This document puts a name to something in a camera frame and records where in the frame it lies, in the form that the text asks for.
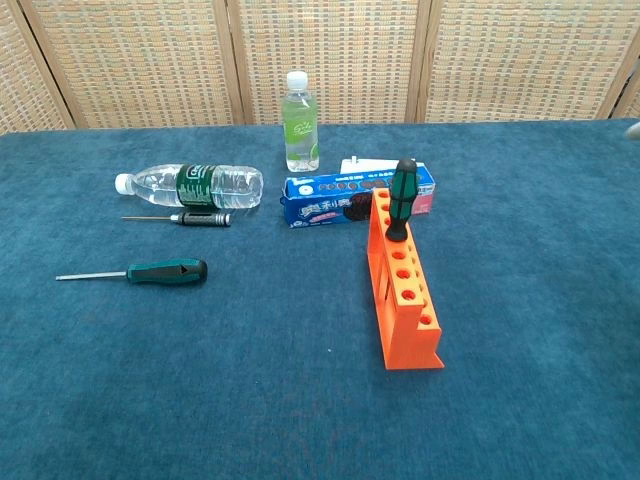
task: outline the black screwdriver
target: black screwdriver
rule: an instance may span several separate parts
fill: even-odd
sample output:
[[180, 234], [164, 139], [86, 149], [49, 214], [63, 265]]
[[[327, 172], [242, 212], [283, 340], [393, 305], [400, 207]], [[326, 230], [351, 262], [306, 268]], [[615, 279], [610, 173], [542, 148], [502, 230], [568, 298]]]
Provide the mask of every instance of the black screwdriver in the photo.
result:
[[403, 159], [398, 162], [391, 179], [391, 202], [389, 215], [391, 224], [386, 236], [392, 242], [404, 242], [407, 239], [407, 220], [411, 216], [413, 201], [418, 196], [418, 177], [416, 162]]
[[230, 227], [230, 213], [183, 212], [169, 217], [122, 217], [124, 220], [169, 220], [180, 225], [201, 227]]
[[207, 278], [207, 263], [197, 258], [175, 258], [166, 262], [129, 265], [123, 272], [82, 273], [59, 275], [56, 280], [85, 280], [90, 278], [126, 277], [130, 283], [190, 283]]

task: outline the metal shaft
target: metal shaft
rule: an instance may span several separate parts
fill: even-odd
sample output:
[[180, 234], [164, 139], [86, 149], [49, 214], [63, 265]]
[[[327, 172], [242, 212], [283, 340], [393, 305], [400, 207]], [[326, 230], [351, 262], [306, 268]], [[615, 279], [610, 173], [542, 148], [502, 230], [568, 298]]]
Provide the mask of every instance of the metal shaft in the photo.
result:
[[122, 217], [123, 220], [171, 220], [171, 217]]
[[58, 275], [56, 280], [85, 280], [88, 278], [126, 277], [127, 272], [81, 273], [78, 275]]

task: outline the lying water bottle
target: lying water bottle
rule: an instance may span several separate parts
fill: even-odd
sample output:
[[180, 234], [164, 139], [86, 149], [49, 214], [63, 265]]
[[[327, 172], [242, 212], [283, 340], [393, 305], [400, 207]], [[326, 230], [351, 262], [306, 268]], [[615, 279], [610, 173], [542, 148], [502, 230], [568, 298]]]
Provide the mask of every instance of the lying water bottle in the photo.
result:
[[252, 167], [168, 164], [121, 173], [116, 190], [167, 207], [251, 208], [260, 203], [262, 174]]

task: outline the water bottle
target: water bottle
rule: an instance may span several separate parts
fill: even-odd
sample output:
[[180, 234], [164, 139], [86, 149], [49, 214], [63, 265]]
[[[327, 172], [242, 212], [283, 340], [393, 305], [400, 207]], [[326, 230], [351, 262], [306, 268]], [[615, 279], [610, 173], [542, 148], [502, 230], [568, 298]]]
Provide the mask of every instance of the water bottle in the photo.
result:
[[310, 172], [320, 165], [318, 155], [318, 106], [307, 92], [305, 72], [287, 74], [289, 93], [282, 100], [287, 167], [292, 172]]
[[251, 208], [260, 203], [262, 174], [252, 167], [169, 164], [121, 173], [116, 190], [167, 207]]

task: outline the plastic bottle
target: plastic bottle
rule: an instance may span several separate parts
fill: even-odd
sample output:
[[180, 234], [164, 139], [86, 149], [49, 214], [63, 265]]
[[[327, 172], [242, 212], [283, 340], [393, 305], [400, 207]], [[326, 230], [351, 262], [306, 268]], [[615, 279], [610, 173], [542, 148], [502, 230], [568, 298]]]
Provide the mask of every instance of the plastic bottle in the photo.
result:
[[121, 173], [116, 190], [168, 207], [251, 208], [260, 203], [262, 174], [252, 167], [168, 164]]
[[318, 106], [307, 92], [309, 79], [301, 71], [287, 74], [289, 93], [282, 100], [287, 167], [292, 172], [310, 172], [320, 165], [318, 154]]

